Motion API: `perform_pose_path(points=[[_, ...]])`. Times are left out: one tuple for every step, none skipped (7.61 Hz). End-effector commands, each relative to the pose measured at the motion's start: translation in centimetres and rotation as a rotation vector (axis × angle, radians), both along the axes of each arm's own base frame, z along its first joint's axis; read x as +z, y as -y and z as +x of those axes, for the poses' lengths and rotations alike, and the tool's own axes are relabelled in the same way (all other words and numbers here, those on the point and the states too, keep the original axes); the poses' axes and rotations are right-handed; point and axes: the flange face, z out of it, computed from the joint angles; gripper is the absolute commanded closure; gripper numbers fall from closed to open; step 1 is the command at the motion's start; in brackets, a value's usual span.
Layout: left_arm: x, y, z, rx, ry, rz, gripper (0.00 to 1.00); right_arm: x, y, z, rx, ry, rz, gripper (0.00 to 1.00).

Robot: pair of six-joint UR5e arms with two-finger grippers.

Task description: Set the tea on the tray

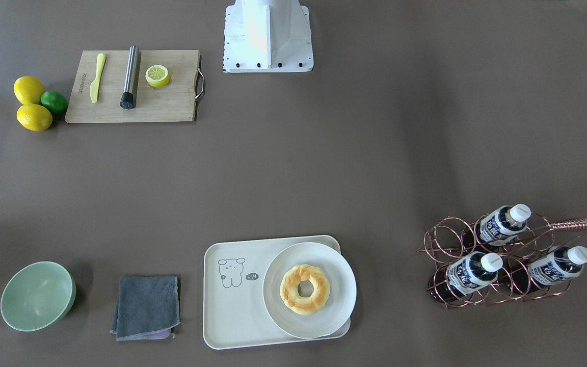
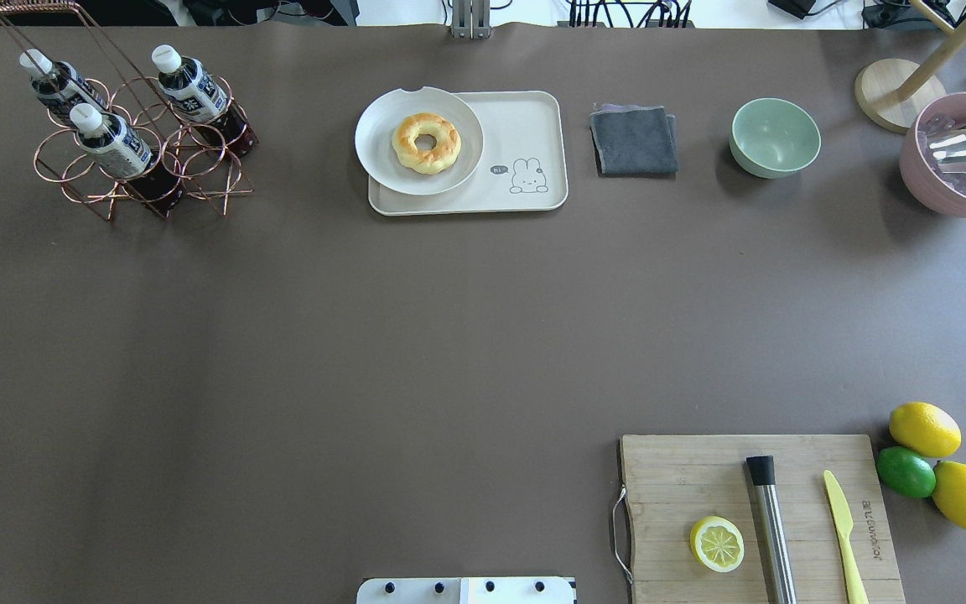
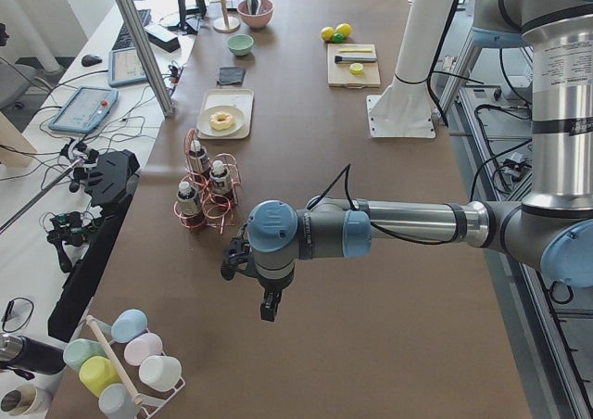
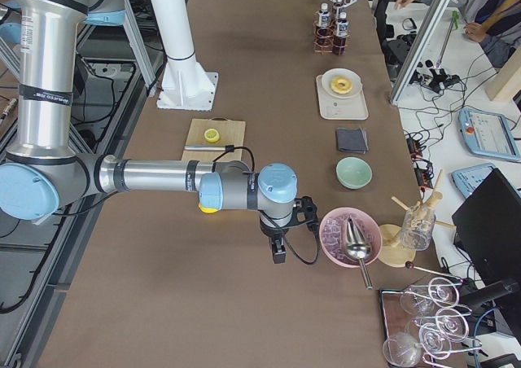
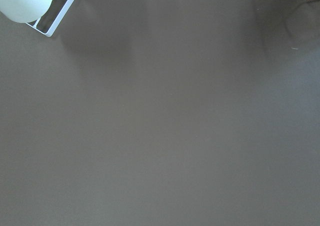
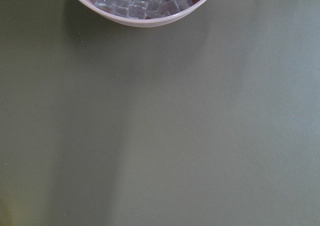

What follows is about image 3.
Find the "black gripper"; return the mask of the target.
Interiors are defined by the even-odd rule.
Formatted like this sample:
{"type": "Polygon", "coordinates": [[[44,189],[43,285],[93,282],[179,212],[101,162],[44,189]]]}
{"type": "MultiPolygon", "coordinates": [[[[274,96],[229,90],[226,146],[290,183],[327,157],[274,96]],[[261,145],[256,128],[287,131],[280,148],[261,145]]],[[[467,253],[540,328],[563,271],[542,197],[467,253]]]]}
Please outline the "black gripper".
{"type": "Polygon", "coordinates": [[[263,321],[275,321],[279,302],[282,297],[284,283],[281,279],[259,278],[259,283],[264,289],[264,299],[260,305],[260,318],[263,321]]]}

